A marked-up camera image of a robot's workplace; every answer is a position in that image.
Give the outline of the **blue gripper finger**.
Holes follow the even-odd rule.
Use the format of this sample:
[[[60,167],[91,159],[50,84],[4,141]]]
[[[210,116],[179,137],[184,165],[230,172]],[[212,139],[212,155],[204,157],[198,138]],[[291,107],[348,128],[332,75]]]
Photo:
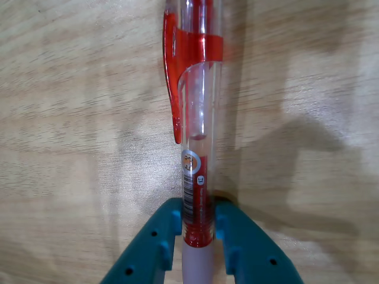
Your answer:
[[[287,255],[238,206],[218,201],[215,221],[226,273],[235,283],[303,283]]]
[[[182,199],[165,201],[122,252],[102,283],[163,283],[182,234]]]

